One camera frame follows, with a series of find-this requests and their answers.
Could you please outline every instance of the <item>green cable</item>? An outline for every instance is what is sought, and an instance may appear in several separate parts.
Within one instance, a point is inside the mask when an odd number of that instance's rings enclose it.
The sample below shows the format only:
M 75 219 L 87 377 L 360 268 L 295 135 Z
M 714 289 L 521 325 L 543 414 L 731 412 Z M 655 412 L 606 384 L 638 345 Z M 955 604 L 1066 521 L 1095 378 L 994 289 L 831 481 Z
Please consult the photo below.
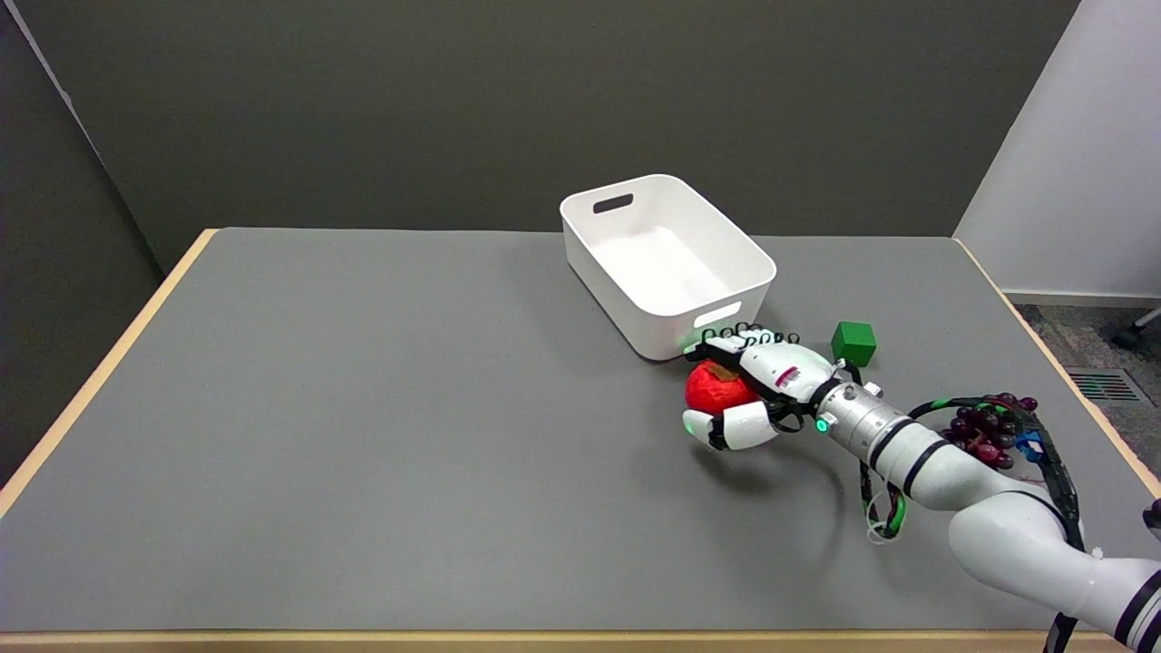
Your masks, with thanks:
M 899 507 L 895 508 L 895 518 L 887 524 L 887 528 L 894 532 L 900 532 L 903 530 L 903 519 L 907 518 L 907 500 L 902 496 L 899 497 Z

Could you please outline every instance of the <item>black band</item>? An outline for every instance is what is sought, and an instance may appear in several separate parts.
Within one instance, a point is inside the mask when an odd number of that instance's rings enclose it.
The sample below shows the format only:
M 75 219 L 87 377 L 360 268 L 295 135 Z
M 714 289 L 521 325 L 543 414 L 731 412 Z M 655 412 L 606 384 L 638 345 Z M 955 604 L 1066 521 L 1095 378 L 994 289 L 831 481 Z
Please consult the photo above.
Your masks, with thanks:
M 717 365 L 721 365 L 726 369 L 735 371 L 742 367 L 742 352 L 728 352 L 723 349 L 717 349 L 713 345 L 702 345 L 706 347 L 706 358 L 713 360 Z
M 709 446 L 716 449 L 717 451 L 724 451 L 729 449 L 726 446 L 726 418 L 714 417 L 709 421 Z
M 923 453 L 920 454 L 918 460 L 916 460 L 911 465 L 911 471 L 908 472 L 907 478 L 903 479 L 903 494 L 906 494 L 907 496 L 911 496 L 911 483 L 915 482 L 915 476 L 920 475 L 920 469 L 923 468 L 923 465 L 926 464 L 928 459 L 931 458 L 932 453 L 939 451 L 945 446 L 951 446 L 951 443 L 940 438 L 931 443 L 931 446 L 925 449 Z
M 1141 610 L 1153 598 L 1153 595 L 1158 593 L 1158 589 L 1161 589 L 1161 572 L 1153 574 L 1149 576 L 1149 580 L 1145 581 L 1145 584 L 1137 590 L 1128 605 L 1125 607 L 1125 611 L 1120 613 L 1120 619 L 1117 622 L 1117 630 L 1112 631 L 1112 638 L 1123 646 L 1128 646 L 1128 633 L 1133 630 L 1137 617 L 1141 616 Z
M 838 386 L 842 386 L 845 382 L 846 381 L 843 381 L 837 376 L 823 381 L 821 386 L 814 389 L 814 394 L 810 395 L 810 410 L 812 411 L 819 410 L 819 404 L 822 403 L 822 400 L 827 399 L 827 395 L 830 394 L 830 390 L 837 388 Z
M 1024 496 L 1026 496 L 1026 497 L 1029 497 L 1031 500 L 1038 501 L 1041 505 L 1044 505 L 1045 508 L 1047 508 L 1050 512 L 1052 512 L 1053 515 L 1055 515 L 1057 519 L 1060 519 L 1060 524 L 1062 526 L 1066 525 L 1065 516 L 1060 514 L 1060 510 L 1057 510 L 1055 505 L 1048 503 L 1047 501 L 1040 498 L 1039 496 L 1036 496 L 1034 494 L 1032 494 L 1032 493 L 1030 493 L 1027 490 L 1004 490 L 1004 491 L 1002 491 L 1000 494 L 1022 494 L 1022 495 L 1024 495 Z
M 875 462 L 879 461 L 879 457 L 884 451 L 886 451 L 887 445 L 890 444 L 890 439 L 895 437 L 895 433 L 902 431 L 903 426 L 910 426 L 911 424 L 915 424 L 915 419 L 909 417 L 907 419 L 900 419 L 899 422 L 895 422 L 895 425 L 892 426 L 889 431 L 887 431 L 886 436 L 879 438 L 879 444 L 874 445 L 874 451 L 871 452 L 871 458 L 867 459 L 867 465 L 870 465 L 872 469 L 875 472 L 879 471 L 875 467 Z
M 1149 627 L 1145 629 L 1145 634 L 1137 641 L 1134 651 L 1153 651 L 1159 637 L 1161 637 L 1161 610 L 1158 610 L 1149 619 Z

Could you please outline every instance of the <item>blue connector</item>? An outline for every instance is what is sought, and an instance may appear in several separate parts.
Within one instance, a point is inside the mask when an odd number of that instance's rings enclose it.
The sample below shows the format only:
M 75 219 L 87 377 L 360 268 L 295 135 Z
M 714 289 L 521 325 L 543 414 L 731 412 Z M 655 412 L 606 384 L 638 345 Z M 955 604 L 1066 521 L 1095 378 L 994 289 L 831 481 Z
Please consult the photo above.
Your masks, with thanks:
M 1040 431 L 1024 431 L 1016 436 L 1016 449 L 1029 462 L 1039 462 L 1044 458 L 1044 439 L 1040 438 Z

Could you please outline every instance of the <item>floor vent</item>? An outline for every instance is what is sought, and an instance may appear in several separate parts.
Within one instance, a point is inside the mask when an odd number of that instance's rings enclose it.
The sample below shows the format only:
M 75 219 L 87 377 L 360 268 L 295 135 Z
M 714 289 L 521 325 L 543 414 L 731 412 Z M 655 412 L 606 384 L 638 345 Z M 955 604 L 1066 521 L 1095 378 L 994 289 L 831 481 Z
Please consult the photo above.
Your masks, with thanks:
M 1124 369 L 1066 367 L 1081 394 L 1101 406 L 1152 408 L 1153 402 L 1137 387 Z

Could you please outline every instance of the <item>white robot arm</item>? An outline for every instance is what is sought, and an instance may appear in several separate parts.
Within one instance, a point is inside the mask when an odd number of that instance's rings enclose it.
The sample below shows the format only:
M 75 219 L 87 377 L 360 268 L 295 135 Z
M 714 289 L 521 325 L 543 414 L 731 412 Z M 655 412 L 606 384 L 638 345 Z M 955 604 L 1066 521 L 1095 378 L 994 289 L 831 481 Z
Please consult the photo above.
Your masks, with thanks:
M 1068 521 L 1044 489 L 1009 479 L 961 451 L 880 397 L 873 383 L 845 381 L 831 364 L 769 331 L 707 338 L 687 358 L 709 358 L 738 373 L 760 401 L 722 416 L 686 410 L 686 429 L 716 450 L 757 446 L 778 435 L 788 414 L 815 418 L 820 431 L 867 464 L 903 494 L 931 510 L 954 511 L 951 551 L 964 569 L 989 587 L 1083 620 L 1126 647 L 1161 653 L 1161 564 L 1103 558 L 1068 544 Z M 1161 502 L 1145 512 L 1161 533 Z M 1003 561 L 995 557 L 1003 543 Z M 1063 641 L 1050 633 L 1045 651 Z M 1062 640 L 1067 640 L 1070 624 Z

